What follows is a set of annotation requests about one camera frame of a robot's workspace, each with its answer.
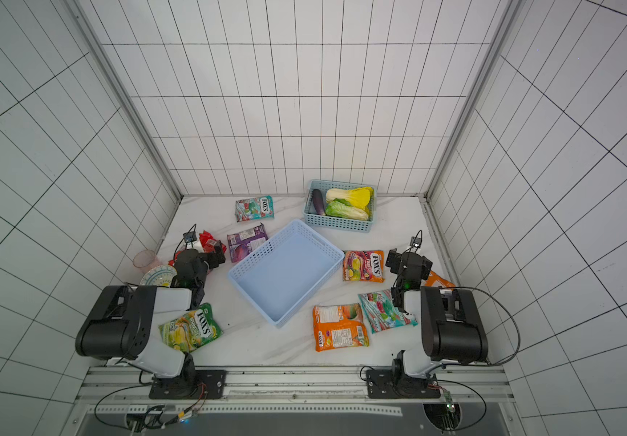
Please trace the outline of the purple candy bag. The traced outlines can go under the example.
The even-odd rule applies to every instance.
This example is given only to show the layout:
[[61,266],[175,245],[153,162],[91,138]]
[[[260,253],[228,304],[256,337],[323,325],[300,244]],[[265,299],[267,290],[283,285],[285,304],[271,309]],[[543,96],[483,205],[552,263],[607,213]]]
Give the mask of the purple candy bag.
[[264,225],[228,234],[227,245],[232,263],[239,263],[268,240]]

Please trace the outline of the pink yellow Fox's candy bag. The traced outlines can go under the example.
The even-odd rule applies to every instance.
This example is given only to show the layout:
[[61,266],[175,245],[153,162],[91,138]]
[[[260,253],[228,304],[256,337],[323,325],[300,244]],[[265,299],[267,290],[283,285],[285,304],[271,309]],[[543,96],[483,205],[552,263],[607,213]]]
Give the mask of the pink yellow Fox's candy bag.
[[346,282],[384,282],[384,252],[347,251],[344,254],[343,278]]

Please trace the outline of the large light blue basket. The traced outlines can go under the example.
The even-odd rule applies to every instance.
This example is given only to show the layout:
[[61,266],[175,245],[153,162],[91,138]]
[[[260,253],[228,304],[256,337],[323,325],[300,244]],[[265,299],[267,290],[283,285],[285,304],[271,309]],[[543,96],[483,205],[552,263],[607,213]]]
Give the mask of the large light blue basket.
[[301,220],[231,268],[232,285],[271,325],[284,326],[342,266],[344,252]]

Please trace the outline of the green Fox's candy bag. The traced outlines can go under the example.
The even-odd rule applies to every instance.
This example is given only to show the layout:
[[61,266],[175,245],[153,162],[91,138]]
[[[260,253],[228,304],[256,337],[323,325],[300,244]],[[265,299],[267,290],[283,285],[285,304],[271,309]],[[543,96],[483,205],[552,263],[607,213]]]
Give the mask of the green Fox's candy bag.
[[187,354],[217,340],[224,333],[215,321],[210,303],[202,304],[196,310],[161,324],[159,332],[165,345]]

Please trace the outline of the orange candy bag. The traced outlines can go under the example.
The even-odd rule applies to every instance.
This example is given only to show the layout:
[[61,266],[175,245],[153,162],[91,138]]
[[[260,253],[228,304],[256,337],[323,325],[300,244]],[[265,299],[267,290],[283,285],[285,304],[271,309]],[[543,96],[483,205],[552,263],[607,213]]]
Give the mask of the orange candy bag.
[[427,287],[437,287],[437,288],[451,288],[455,287],[454,283],[451,283],[444,278],[442,278],[439,274],[434,271],[431,271],[428,275],[427,280],[425,281],[425,285]]

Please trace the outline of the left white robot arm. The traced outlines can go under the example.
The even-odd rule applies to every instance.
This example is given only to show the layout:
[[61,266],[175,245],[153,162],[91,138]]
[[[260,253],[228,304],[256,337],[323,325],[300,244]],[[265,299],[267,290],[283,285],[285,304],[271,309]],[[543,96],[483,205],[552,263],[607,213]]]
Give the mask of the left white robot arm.
[[80,327],[77,354],[117,358],[148,372],[152,400],[221,398],[226,371],[199,370],[192,354],[223,333],[203,298],[209,272],[224,261],[221,248],[186,249],[175,258],[168,286],[106,287]]

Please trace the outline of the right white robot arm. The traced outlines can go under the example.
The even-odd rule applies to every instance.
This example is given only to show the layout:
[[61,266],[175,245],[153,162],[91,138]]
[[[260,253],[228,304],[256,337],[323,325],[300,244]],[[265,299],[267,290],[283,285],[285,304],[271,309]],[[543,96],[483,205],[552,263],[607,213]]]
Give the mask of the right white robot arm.
[[393,306],[413,314],[420,326],[420,344],[393,360],[386,389],[400,398],[437,398],[442,388],[434,372],[488,360],[487,335],[473,292],[433,282],[432,265],[414,247],[387,254],[385,266],[396,275]]

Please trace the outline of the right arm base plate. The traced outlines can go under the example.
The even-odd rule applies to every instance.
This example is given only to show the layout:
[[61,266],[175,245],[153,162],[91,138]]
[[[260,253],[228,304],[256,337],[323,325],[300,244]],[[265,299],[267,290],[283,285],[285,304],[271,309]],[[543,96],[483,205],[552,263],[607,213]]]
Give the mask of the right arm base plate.
[[413,378],[403,372],[367,368],[362,379],[366,384],[367,396],[374,400],[435,400],[441,397],[437,386],[426,379]]

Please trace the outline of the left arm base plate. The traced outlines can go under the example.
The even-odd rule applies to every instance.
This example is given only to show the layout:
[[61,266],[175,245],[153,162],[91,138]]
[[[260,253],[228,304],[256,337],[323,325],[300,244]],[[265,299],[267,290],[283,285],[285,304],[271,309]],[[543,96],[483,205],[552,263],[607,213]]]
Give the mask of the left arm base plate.
[[226,387],[224,370],[199,370],[185,372],[175,378],[155,378],[148,397],[151,400],[219,400]]

